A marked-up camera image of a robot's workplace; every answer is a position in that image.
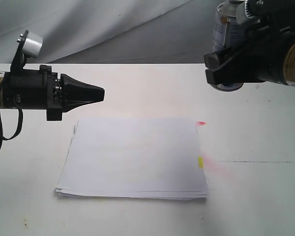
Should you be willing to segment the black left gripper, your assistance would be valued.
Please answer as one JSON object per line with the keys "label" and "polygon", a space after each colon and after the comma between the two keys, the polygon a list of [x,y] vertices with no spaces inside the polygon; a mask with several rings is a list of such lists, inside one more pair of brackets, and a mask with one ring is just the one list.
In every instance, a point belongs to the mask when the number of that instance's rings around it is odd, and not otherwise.
{"label": "black left gripper", "polygon": [[62,113],[80,106],[102,102],[105,90],[72,77],[52,72],[40,65],[38,70],[22,69],[20,75],[6,73],[3,85],[3,107],[45,110],[47,121],[61,121]]}

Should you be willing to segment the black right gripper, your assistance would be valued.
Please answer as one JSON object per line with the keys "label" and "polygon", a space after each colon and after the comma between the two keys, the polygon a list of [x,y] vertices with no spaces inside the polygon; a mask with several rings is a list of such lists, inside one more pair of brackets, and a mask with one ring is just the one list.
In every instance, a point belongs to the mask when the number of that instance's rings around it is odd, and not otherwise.
{"label": "black right gripper", "polygon": [[247,45],[204,55],[207,83],[295,85],[295,0],[246,0],[237,21],[252,25]]}

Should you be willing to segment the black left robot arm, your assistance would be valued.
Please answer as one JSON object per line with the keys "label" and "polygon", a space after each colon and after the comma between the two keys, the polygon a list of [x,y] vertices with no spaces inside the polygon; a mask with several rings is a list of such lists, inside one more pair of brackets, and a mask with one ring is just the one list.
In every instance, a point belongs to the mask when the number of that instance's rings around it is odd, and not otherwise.
{"label": "black left robot arm", "polygon": [[59,75],[47,65],[21,69],[19,75],[0,71],[0,108],[45,110],[48,121],[61,121],[64,113],[102,102],[104,96],[103,88]]}

